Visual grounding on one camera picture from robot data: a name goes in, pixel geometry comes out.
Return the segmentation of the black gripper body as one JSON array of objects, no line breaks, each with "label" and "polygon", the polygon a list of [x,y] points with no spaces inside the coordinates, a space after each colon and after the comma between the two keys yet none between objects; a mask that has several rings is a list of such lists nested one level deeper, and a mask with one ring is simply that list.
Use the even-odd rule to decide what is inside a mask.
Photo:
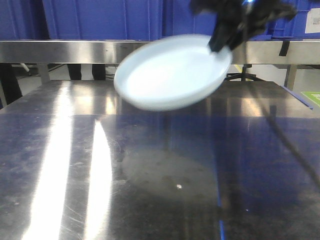
[{"label": "black gripper body", "polygon": [[298,13],[294,5],[282,0],[191,0],[194,15],[216,14],[216,23],[208,42],[212,52],[224,47],[234,50],[242,43],[266,31],[275,20],[293,19]]}]

